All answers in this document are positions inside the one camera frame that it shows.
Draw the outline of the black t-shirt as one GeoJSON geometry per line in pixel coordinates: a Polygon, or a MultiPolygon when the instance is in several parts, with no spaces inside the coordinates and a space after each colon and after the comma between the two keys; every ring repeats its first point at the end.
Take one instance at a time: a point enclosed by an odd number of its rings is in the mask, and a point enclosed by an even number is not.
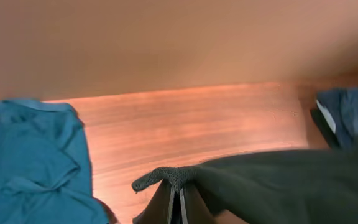
{"type": "Polygon", "coordinates": [[[213,213],[229,210],[247,223],[358,224],[358,138],[341,151],[269,151],[158,167],[132,188],[161,180],[175,190],[194,183],[212,196],[213,213]]]}

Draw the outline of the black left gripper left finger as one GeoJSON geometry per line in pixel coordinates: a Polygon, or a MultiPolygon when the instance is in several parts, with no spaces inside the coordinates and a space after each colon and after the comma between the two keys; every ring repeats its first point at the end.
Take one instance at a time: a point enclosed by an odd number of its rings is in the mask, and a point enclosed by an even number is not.
{"type": "Polygon", "coordinates": [[[163,180],[146,208],[133,219],[133,224],[171,224],[175,191],[163,180]]]}

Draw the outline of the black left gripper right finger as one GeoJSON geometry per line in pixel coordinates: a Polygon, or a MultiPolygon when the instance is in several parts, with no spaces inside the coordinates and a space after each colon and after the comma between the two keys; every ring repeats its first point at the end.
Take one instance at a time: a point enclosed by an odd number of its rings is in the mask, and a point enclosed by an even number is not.
{"type": "Polygon", "coordinates": [[[216,224],[198,189],[186,184],[179,191],[182,224],[216,224]]]}

